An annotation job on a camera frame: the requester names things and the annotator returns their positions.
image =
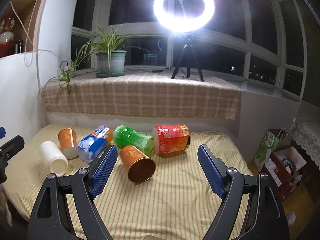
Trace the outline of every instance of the potted plant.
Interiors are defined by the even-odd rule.
[[[123,76],[124,61],[127,53],[124,41],[130,38],[125,35],[118,35],[117,31],[112,29],[111,35],[106,31],[99,29],[95,37],[99,37],[101,42],[90,42],[91,51],[95,52],[98,60],[98,78]]]

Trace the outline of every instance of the bed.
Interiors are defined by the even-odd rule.
[[[40,144],[51,140],[59,145],[57,135],[63,128],[66,125],[51,124],[41,129],[6,168],[8,179],[3,184],[4,193],[26,220],[47,175],[39,157]],[[78,140],[93,130],[72,128]],[[237,148],[221,132],[192,133],[190,148],[185,153],[171,153],[163,157],[151,155],[157,165],[156,172],[150,180],[139,185],[128,180],[118,157],[103,193],[94,200],[115,240],[143,239],[146,235],[168,240],[203,238],[221,199],[212,192],[198,162],[197,148],[201,144],[206,144],[228,167],[236,167],[241,173],[251,175]],[[79,158],[69,160],[66,175],[87,166]],[[85,238],[73,197],[68,195],[67,199],[76,234]],[[230,238],[240,233],[247,203],[248,195],[244,195]]]

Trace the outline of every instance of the red can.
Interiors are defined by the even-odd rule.
[[[159,125],[153,130],[154,150],[165,154],[187,150],[190,145],[190,131],[186,125]]]

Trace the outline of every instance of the leaves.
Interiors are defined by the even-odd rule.
[[[71,77],[78,68],[78,66],[86,59],[91,57],[96,52],[108,52],[108,67],[111,69],[111,52],[115,50],[121,50],[125,48],[138,48],[135,46],[126,46],[124,42],[129,39],[131,36],[126,35],[118,35],[118,30],[124,25],[121,24],[116,30],[112,29],[111,34],[107,33],[105,30],[102,30],[100,27],[97,27],[98,32],[95,33],[92,38],[88,40],[86,44],[84,44],[78,51],[76,59],[71,63],[71,66],[67,70],[61,70],[61,74],[54,78],[59,78],[59,82],[63,82],[60,88],[63,88],[65,84],[67,84],[68,95],[71,93]],[[101,38],[101,42],[93,42],[94,39]]]

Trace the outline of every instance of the plaid cloth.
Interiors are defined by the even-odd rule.
[[[127,71],[122,77],[96,78],[87,73],[71,80],[71,94],[58,81],[41,91],[48,112],[116,114],[143,117],[200,117],[236,119],[239,108],[238,87],[203,71],[189,79],[171,79],[172,71],[161,74]]]

